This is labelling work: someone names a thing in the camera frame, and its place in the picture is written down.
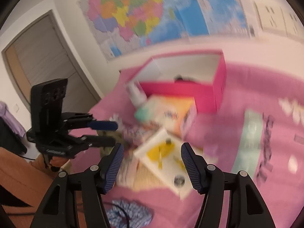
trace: pink tablecloth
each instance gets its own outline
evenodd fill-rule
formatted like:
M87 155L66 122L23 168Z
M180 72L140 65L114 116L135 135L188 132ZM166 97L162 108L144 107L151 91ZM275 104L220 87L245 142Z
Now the pink tablecloth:
M95 118L108 119L117 113L124 121L136 123L133 116L135 108L124 89L125 81L135 71L136 68L122 71L113 92L91 109ZM185 139L193 145L203 146L207 154L218 158L217 166L229 172L238 154L245 111L252 109L265 116L271 115L274 124L270 131L270 150L268 148L266 152L270 158L269 165L260 175L262 181L258 181L257 174L261 174L259 164L265 157L261 141L261 154L253 180L277 228L289 228L304 205L304 145L294 142L295 135L304 137L304 127L301 123L296 125L292 117L287 117L282 111L278 99L285 97L304 104L304 83L266 70L227 64L226 90L220 111L216 115L199 114ZM79 129L72 134L81 136L95 132ZM297 168L290 171L288 164L292 157L293 161L296 159ZM98 149L89 149L73 160L73 168L81 172L99 160ZM104 199L135 200L151 208L154 217L148 227L153 228L194 227L203 201L203 197L195 191L180 201L170 190L134 193L121 187L114 187ZM224 205L223 213L226 212L227 202Z

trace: pink box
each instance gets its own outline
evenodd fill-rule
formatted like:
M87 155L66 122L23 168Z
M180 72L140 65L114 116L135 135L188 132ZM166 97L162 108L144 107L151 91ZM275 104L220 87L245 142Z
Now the pink box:
M175 81L177 76L184 80ZM195 98L198 113L216 113L222 103L226 63L221 50L196 50L151 57L130 79L152 94Z

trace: blue checkered scrunchie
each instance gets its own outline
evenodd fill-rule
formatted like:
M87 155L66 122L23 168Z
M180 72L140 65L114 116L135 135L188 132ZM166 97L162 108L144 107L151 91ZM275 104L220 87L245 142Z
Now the blue checkered scrunchie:
M128 203L123 200L113 200L112 204L125 210L130 219L130 228L141 228L151 223L152 214L144 206L140 206L135 202ZM113 206L112 209L106 211L109 222L116 228L127 228L127 224L124 222L125 215L117 206Z

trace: white bottle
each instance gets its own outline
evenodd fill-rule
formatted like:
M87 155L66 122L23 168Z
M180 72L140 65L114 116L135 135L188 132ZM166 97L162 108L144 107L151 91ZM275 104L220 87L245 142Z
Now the white bottle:
M139 108L144 103L147 102L147 95L141 88L139 82L130 82L127 85L127 92L129 93L130 100L132 104Z

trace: map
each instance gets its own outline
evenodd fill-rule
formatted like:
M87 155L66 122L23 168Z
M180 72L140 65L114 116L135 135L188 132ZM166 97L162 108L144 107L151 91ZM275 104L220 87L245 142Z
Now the map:
M193 36L249 36L240 0L80 0L108 60Z

